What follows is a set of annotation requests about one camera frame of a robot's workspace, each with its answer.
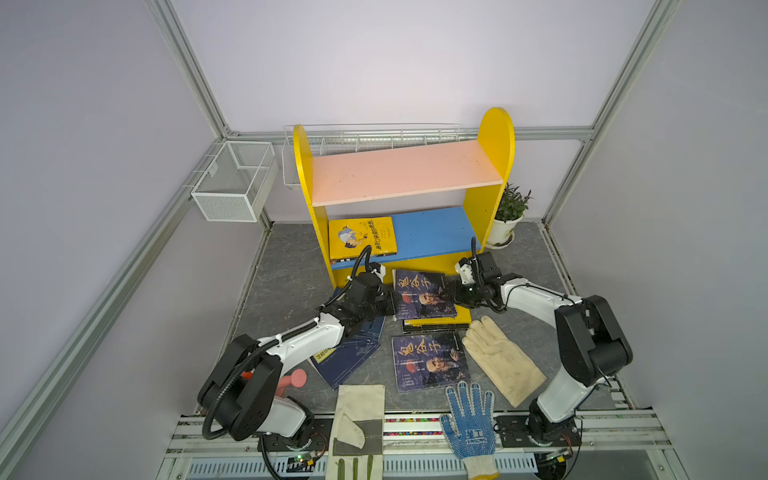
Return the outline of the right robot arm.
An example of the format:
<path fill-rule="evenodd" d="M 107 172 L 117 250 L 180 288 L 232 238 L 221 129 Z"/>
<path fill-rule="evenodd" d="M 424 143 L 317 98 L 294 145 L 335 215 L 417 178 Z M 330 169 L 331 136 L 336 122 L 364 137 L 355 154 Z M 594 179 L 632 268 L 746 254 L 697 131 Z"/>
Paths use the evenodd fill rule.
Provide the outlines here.
<path fill-rule="evenodd" d="M 459 261 L 456 272 L 457 305 L 496 313 L 520 310 L 556 331 L 561 367 L 529 407 L 532 435 L 568 426 L 597 384 L 632 362 L 632 349 L 605 298 L 569 296 L 516 274 L 502 274 L 491 253 L 477 251 L 475 240 L 471 256 Z"/>

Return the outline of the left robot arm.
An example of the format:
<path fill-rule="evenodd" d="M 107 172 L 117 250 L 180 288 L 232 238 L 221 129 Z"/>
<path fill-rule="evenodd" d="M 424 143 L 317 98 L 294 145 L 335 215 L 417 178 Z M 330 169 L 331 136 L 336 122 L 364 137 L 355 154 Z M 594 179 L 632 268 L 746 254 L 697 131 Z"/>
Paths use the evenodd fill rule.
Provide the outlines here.
<path fill-rule="evenodd" d="M 311 436 L 314 415 L 300 402 L 278 395 L 279 381 L 313 355 L 357 336 L 369 323 L 394 314 L 394 291 L 384 283 L 386 268 L 371 260 L 367 246 L 356 258 L 347 283 L 309 321 L 274 336 L 247 334 L 225 348 L 197 395 L 205 411 L 206 440 L 229 436 L 277 435 L 299 446 Z"/>

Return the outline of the yellow cartoon cover book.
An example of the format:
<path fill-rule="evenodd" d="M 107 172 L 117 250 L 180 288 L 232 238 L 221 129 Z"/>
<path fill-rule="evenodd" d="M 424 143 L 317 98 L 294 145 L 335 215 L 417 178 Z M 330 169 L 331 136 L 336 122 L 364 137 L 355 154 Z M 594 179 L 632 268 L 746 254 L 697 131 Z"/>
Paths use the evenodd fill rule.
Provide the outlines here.
<path fill-rule="evenodd" d="M 356 258 L 366 246 L 372 256 L 398 251 L 392 217 L 337 219 L 329 221 L 329 254 L 332 261 Z"/>

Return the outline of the black wolf cover book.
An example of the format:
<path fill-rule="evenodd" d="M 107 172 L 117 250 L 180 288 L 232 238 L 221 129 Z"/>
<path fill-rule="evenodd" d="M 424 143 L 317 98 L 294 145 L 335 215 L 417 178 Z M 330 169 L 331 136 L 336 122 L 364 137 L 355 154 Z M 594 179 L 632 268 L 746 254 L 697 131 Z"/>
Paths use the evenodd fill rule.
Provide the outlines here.
<path fill-rule="evenodd" d="M 368 260 L 368 262 L 369 263 L 381 262 L 383 258 L 386 258 L 386 255 L 372 255 Z M 351 268 L 354 265 L 355 261 L 356 261 L 356 257 L 343 259 L 343 260 L 331 260 L 330 264 L 331 264 L 331 267 L 334 270 L 336 270 L 336 269 Z"/>

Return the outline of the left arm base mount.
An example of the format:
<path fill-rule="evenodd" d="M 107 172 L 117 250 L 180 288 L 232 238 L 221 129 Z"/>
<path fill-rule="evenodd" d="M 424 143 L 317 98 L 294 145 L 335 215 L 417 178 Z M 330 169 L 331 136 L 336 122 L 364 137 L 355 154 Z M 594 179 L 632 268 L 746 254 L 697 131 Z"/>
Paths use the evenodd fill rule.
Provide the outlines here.
<path fill-rule="evenodd" d="M 315 419 L 303 445 L 276 434 L 258 434 L 258 451 L 270 479 L 312 479 L 325 475 L 331 419 Z"/>

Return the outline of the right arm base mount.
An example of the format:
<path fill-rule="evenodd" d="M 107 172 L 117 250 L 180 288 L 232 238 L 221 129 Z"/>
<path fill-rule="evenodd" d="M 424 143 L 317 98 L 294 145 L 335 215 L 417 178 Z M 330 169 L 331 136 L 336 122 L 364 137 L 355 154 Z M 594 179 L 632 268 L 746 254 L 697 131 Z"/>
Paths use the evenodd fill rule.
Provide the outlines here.
<path fill-rule="evenodd" d="M 505 448 L 576 448 L 582 443 L 575 416 L 551 423 L 539 414 L 500 415 L 495 419 L 494 431 Z"/>

